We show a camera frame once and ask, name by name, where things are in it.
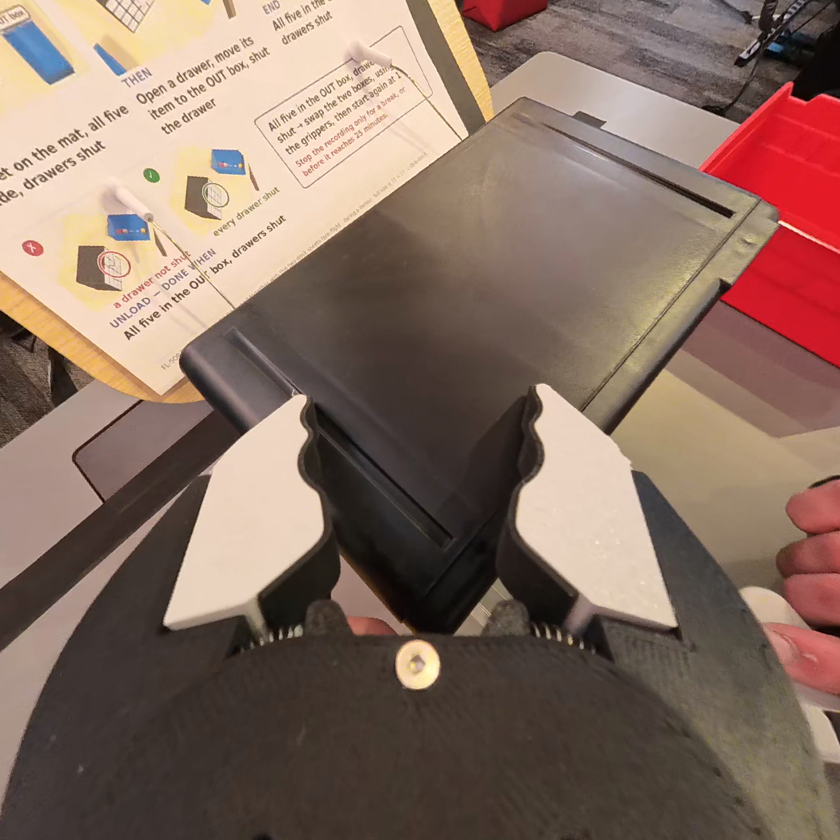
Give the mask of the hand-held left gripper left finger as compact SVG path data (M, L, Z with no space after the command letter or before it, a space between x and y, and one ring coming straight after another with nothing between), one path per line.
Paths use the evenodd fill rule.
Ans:
M311 398L294 395L214 465L163 625L170 631L242 618L253 640L306 633L328 600L340 552L321 488Z

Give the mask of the printed instruction sheet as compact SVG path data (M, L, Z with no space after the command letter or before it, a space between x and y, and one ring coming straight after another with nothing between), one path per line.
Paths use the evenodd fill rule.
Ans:
M2 273L158 395L235 306L452 150L406 2L2 2Z

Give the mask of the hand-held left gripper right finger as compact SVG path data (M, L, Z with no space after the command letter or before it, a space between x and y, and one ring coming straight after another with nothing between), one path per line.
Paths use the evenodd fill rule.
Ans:
M607 619L673 634L675 608L622 450L544 383L528 389L521 433L496 567L531 633L584 640Z

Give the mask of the wooden board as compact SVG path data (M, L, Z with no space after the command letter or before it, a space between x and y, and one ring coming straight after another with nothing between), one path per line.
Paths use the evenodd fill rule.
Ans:
M494 117L493 105L492 114L488 113L486 105L482 105L481 108L486 115L486 122ZM4 273L1 274L1 310L2 314L33 333L39 340L89 374L94 380L132 399L163 404L188 404L203 401L203 397L195 386L184 376L164 394L156 394Z

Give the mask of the red plastic bin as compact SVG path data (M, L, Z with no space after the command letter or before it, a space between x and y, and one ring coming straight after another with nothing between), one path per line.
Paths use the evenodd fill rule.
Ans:
M839 100L788 83L700 166L775 207L779 228L723 301L839 366Z

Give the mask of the red box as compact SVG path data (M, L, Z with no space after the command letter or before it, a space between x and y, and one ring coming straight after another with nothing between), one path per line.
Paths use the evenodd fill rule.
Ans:
M463 1L463 18L472 20L490 31L498 32L540 14L549 1Z

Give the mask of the black equipment stand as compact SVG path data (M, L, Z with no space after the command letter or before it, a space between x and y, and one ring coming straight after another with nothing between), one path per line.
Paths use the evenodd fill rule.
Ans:
M838 20L818 33L809 27L824 14L838 18L838 8L838 1L765 1L757 14L742 12L747 23L757 25L758 33L738 54L734 66L744 68L770 58L803 68L826 45Z

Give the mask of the black drawer cabinet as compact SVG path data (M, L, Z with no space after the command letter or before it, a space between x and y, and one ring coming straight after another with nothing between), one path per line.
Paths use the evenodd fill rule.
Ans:
M453 632L496 578L529 387L612 433L779 218L520 98L189 343L181 367L241 433L309 396L344 555L410 627Z

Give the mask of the person's right hand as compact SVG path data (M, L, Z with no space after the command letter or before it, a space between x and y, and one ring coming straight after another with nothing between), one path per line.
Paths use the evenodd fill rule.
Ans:
M776 557L783 594L804 627L769 623L767 634L795 682L839 694L839 478L794 494L786 514L804 537Z

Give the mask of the black backing board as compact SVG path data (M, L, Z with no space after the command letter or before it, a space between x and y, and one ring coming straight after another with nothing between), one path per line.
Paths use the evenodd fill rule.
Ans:
M481 106L486 105L492 114L492 102L487 79L455 2L406 4L467 134L474 134L487 121Z

